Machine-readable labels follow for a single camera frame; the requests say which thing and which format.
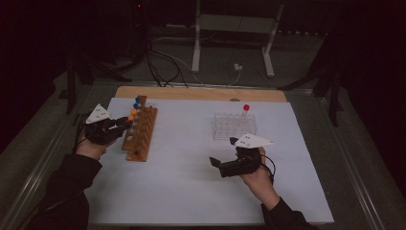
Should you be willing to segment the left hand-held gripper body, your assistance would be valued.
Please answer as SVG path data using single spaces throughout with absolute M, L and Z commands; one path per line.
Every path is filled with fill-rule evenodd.
M 109 144 L 123 136 L 123 130 L 116 125 L 117 119 L 111 119 L 110 113 L 100 103 L 85 120 L 85 137 L 94 144 Z

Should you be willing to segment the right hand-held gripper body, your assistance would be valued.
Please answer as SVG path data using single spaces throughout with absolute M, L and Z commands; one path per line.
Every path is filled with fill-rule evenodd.
M 235 161 L 221 163 L 219 166 L 222 177 L 231 177 L 255 172 L 262 166 L 259 148 L 273 145 L 273 142 L 258 137 L 254 134 L 243 134 L 235 144 L 237 159 Z M 274 177 L 275 169 L 266 166 L 271 178 Z

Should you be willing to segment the clear plastic test tube rack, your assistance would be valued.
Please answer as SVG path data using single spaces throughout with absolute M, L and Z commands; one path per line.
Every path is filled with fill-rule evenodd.
M 226 140 L 230 137 L 239 138 L 243 134 L 257 133 L 257 123 L 254 114 L 241 112 L 233 113 L 215 113 L 213 120 L 213 139 Z

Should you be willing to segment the wooden test tube rack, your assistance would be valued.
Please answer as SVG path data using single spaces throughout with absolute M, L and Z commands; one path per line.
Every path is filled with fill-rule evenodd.
M 130 122 L 132 127 L 125 133 L 122 150 L 127 151 L 127 161 L 146 162 L 158 109 L 147 105 L 146 96 L 137 97 L 141 98 L 140 107 Z

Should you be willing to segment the person's left hand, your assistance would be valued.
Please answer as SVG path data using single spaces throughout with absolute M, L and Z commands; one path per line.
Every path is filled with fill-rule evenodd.
M 95 160 L 100 160 L 106 153 L 107 148 L 111 146 L 111 143 L 105 145 L 94 144 L 90 142 L 82 132 L 79 136 L 79 140 L 74 150 L 75 154 L 83 155 Z

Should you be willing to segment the person's right hand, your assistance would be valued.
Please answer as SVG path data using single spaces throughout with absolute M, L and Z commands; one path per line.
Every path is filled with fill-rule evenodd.
M 264 148 L 259 148 L 259 153 L 261 154 L 262 166 L 255 172 L 243 174 L 240 178 L 253 195 L 270 211 L 278 205 L 281 198 L 274 189 L 269 172 L 266 169 Z

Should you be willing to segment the white table mat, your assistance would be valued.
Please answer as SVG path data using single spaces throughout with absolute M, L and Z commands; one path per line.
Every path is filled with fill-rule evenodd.
M 237 176 L 223 178 L 210 160 L 236 157 L 227 140 L 215 140 L 217 112 L 240 114 L 241 102 L 157 100 L 158 110 L 147 161 L 126 160 L 116 142 L 86 195 L 92 224 L 260 225 L 259 201 Z M 290 103 L 252 102 L 257 134 L 275 168 L 274 186 L 284 201 L 311 223 L 333 221 Z

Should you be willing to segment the black metal stand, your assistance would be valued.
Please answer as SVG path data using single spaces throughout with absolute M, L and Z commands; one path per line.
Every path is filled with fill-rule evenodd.
M 96 61 L 89 56 L 81 53 L 68 53 L 66 57 L 66 80 L 67 89 L 62 91 L 60 97 L 67 100 L 66 113 L 70 114 L 77 102 L 77 83 L 76 79 L 84 84 L 92 84 L 94 76 L 91 68 L 103 72 L 107 77 L 116 81 L 129 82 L 130 79 L 124 78 L 113 70 L 107 68 L 101 62 Z
M 315 97 L 324 97 L 326 93 L 329 93 L 328 117 L 332 124 L 337 127 L 337 110 L 339 107 L 339 89 L 342 69 L 343 66 L 341 64 L 329 63 L 299 80 L 278 87 L 278 90 L 290 91 L 306 82 L 318 80 L 312 89 L 312 93 Z

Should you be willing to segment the white metal stand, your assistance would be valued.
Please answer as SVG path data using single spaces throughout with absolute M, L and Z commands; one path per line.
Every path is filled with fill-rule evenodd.
M 206 14 L 201 12 L 201 0 L 196 0 L 192 72 L 199 72 L 201 55 L 200 33 L 202 30 L 212 30 L 215 32 L 243 32 L 253 34 L 268 34 L 268 41 L 261 47 L 261 54 L 266 76 L 268 78 L 274 78 L 275 70 L 272 64 L 270 51 L 278 31 L 283 9 L 284 4 L 278 4 L 276 11 L 271 18 L 227 15 L 226 13 Z

